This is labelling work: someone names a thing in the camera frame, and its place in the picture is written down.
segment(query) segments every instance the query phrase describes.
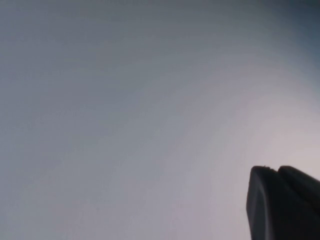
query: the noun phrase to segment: white surface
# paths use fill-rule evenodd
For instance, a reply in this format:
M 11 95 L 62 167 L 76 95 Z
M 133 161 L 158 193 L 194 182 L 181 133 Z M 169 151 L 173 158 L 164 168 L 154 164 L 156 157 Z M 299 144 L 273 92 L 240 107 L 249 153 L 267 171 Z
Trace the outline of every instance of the white surface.
M 249 240 L 253 165 L 320 178 L 290 24 L 179 4 L 2 3 L 2 240 Z

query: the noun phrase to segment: gray wall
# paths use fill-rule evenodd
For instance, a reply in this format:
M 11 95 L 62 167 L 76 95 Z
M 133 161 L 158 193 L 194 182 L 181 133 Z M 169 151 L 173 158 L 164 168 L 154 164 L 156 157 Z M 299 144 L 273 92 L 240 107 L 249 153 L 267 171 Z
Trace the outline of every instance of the gray wall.
M 320 178 L 317 76 L 262 4 L 2 1 L 2 240 L 249 240 L 253 165 Z

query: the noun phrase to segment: black object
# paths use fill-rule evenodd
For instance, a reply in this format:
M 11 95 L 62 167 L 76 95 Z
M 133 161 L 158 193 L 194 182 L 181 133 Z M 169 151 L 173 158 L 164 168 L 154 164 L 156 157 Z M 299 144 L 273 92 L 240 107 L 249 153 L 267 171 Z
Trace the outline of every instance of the black object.
M 291 166 L 254 166 L 246 211 L 252 240 L 320 240 L 320 181 Z

